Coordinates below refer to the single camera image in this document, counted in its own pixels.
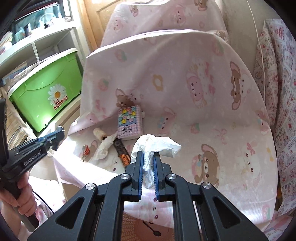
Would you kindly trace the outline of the person's left hand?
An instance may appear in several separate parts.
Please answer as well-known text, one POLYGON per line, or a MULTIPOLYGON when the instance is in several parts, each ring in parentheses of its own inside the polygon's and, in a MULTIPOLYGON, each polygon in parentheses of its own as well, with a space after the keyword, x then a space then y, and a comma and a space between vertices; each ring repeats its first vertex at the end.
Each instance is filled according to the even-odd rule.
POLYGON ((18 180, 18 189, 21 191, 18 198, 13 197, 8 190, 1 188, 1 201, 4 206, 10 207, 12 210, 17 207, 19 214, 27 217, 33 215, 37 209, 33 189, 29 183, 29 176, 30 173, 27 171, 18 180))

